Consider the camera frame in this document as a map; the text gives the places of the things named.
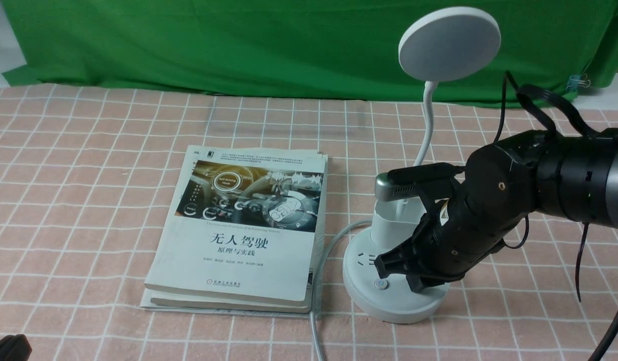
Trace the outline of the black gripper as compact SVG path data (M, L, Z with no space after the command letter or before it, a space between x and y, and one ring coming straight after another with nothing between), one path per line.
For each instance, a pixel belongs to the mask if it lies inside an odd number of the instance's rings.
M520 223L519 215L511 219L500 213L491 215L460 197L449 199L424 219L425 225L418 226L409 240L374 261L380 279L405 275L412 293L460 281L489 255L502 250L504 236Z

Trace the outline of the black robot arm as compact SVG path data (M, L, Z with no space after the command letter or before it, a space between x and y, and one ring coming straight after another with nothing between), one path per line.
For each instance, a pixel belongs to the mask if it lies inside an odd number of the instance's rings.
M432 163L387 174L426 212L409 238L380 254L381 279L405 275L412 292L462 279L540 213L618 229L618 128L598 136L529 130L474 151L465 166Z

